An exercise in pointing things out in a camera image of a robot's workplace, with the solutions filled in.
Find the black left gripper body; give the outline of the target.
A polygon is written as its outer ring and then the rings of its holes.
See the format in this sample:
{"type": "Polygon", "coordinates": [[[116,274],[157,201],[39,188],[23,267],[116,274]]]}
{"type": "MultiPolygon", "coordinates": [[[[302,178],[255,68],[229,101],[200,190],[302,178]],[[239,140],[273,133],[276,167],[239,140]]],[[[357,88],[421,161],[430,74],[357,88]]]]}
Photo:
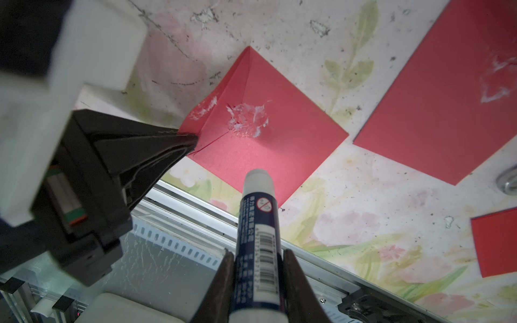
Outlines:
{"type": "Polygon", "coordinates": [[[30,206],[33,219],[1,222],[1,272],[49,252],[62,271],[90,286],[123,255],[120,237],[132,228],[119,176],[102,148],[130,135],[126,118],[92,110],[72,114],[30,206]]]}

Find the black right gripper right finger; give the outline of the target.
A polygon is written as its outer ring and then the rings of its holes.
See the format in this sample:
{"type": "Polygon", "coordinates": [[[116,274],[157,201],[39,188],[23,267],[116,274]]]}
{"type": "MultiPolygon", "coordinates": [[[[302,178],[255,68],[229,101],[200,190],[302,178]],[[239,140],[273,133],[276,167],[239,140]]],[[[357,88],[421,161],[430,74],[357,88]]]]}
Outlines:
{"type": "Polygon", "coordinates": [[[283,271],[288,322],[331,323],[290,249],[284,250],[283,271]]]}

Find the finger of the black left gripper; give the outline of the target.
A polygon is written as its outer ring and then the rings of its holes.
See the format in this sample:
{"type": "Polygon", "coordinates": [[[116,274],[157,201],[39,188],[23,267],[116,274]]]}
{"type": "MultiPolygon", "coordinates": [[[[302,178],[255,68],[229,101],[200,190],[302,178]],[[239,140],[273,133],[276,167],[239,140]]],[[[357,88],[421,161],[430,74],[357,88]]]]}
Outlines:
{"type": "Polygon", "coordinates": [[[175,149],[165,152],[122,173],[121,187],[129,210],[133,210],[157,181],[189,152],[189,149],[175,149]]]}
{"type": "Polygon", "coordinates": [[[168,170],[198,143],[196,135],[93,110],[75,111],[74,121],[109,170],[168,170]]]}

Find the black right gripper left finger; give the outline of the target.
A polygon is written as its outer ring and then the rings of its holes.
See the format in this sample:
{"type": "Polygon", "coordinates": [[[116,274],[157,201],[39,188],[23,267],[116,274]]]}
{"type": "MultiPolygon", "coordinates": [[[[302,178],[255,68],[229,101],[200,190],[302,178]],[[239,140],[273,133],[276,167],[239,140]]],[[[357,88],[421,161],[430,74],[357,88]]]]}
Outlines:
{"type": "Polygon", "coordinates": [[[234,289],[234,254],[229,250],[220,262],[213,281],[191,323],[227,323],[234,289]]]}

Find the white blue glue stick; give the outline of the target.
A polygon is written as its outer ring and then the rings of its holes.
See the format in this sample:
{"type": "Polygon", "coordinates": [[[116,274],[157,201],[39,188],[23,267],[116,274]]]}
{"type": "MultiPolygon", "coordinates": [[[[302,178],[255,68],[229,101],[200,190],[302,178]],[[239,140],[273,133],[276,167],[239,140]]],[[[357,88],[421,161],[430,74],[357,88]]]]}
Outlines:
{"type": "Polygon", "coordinates": [[[278,205],[262,169],[244,181],[238,217],[230,322],[287,322],[278,205]]]}

